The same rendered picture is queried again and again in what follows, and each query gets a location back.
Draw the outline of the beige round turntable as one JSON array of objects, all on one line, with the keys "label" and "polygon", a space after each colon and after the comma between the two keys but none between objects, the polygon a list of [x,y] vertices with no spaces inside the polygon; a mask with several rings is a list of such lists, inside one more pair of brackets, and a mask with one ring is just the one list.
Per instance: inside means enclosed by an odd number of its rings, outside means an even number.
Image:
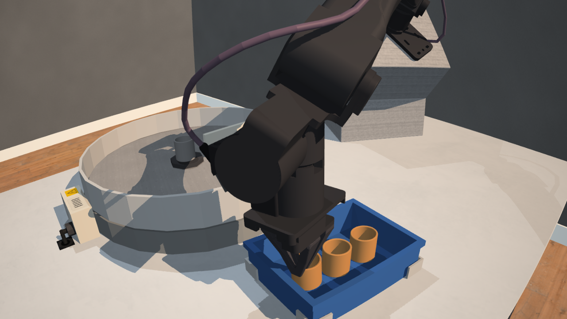
[{"label": "beige round turntable", "polygon": [[[210,145],[241,129],[251,111],[193,108],[187,121]],[[251,204],[224,192],[196,143],[195,159],[176,160],[174,139],[182,135],[188,133],[176,110],[132,121],[90,144],[79,159],[84,193],[79,185],[60,192],[70,222],[59,230],[59,250],[75,245],[73,235],[83,244],[103,234],[139,252],[200,253],[263,234],[245,227]]]}]

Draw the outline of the bronze bushing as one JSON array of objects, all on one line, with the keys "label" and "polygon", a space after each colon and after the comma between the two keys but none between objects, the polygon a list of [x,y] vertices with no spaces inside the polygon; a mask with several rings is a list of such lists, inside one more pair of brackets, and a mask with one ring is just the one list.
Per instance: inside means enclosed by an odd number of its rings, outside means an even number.
[{"label": "bronze bushing", "polygon": [[310,266],[304,271],[301,277],[291,274],[292,280],[299,284],[305,291],[309,291],[320,286],[322,282],[322,258],[319,253],[315,256]]},{"label": "bronze bushing", "polygon": [[352,244],[347,240],[334,238],[322,245],[322,272],[330,277],[348,274],[352,256]]},{"label": "bronze bushing", "polygon": [[370,262],[375,257],[377,231],[370,226],[357,226],[350,232],[349,243],[352,244],[351,259],[354,262]]}]

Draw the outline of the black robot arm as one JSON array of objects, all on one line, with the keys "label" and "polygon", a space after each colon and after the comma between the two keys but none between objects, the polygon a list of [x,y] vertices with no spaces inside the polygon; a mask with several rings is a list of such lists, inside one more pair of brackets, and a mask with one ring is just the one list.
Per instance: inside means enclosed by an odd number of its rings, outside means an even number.
[{"label": "black robot arm", "polygon": [[371,66],[385,34],[415,61],[433,49],[410,24],[429,3],[326,0],[318,5],[304,23],[351,8],[356,12],[343,22],[292,34],[267,79],[275,84],[268,100],[250,112],[241,129],[208,145],[211,173],[225,193],[278,217],[277,192],[299,166],[325,157],[325,121],[343,127],[352,113],[360,115],[380,83]]}]

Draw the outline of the blue open crate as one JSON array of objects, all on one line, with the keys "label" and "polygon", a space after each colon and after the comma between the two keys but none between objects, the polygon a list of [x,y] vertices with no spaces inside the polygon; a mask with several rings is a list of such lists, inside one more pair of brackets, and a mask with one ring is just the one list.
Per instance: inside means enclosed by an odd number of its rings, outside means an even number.
[{"label": "blue open crate", "polygon": [[349,272],[342,277],[322,272],[320,286],[309,291],[292,280],[281,254],[264,234],[243,241],[249,261],[258,270],[259,281],[295,316],[299,309],[308,319],[320,319],[329,313],[333,313],[332,319],[339,318],[405,277],[426,244],[426,240],[354,198],[336,205],[327,214],[334,217],[334,229],[326,241],[349,241],[350,232],[357,226],[377,230],[375,257],[366,263],[351,259]]}]

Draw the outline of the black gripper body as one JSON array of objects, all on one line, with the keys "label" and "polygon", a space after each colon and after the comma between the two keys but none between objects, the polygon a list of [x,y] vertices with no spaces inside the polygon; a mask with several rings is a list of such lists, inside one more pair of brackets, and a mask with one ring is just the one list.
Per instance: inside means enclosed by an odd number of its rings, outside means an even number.
[{"label": "black gripper body", "polygon": [[334,225],[334,217],[327,213],[339,202],[346,203],[346,191],[324,184],[324,165],[325,157],[299,166],[277,192],[278,217],[252,208],[243,214],[245,227],[276,234],[287,252],[303,252]]}]

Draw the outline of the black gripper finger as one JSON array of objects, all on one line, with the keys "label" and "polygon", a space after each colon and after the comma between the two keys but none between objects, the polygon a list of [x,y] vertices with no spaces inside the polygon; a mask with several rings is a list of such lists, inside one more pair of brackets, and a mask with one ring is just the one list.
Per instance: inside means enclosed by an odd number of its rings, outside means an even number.
[{"label": "black gripper finger", "polygon": [[[312,263],[313,259],[315,258],[315,256],[317,255],[317,253],[319,252],[319,250],[321,249],[322,245],[324,244],[324,242],[327,240],[328,236],[330,235],[330,233],[332,232],[332,230],[334,229],[334,225],[331,226],[327,231],[325,231],[320,237],[320,241],[317,245],[317,248],[315,249],[315,252],[310,260],[310,262],[308,263],[308,266],[306,267],[306,269],[310,266],[310,264]],[[298,261],[299,261],[299,253],[298,254],[294,254],[291,253],[292,259],[295,262],[295,264],[297,265]]]},{"label": "black gripper finger", "polygon": [[263,231],[264,235],[268,238],[269,241],[271,241],[271,244],[281,254],[281,257],[286,263],[286,266],[288,267],[291,274],[301,277],[304,271],[306,270],[306,267],[308,266],[308,263],[310,262],[315,252],[315,249],[317,248],[317,245],[320,241],[320,236],[315,241],[313,241],[312,244],[310,244],[307,248],[305,248],[303,252],[299,254],[299,261],[296,265],[292,259],[291,253],[282,249],[282,243],[277,241],[276,234],[273,234],[271,232],[262,229],[261,231]]}]

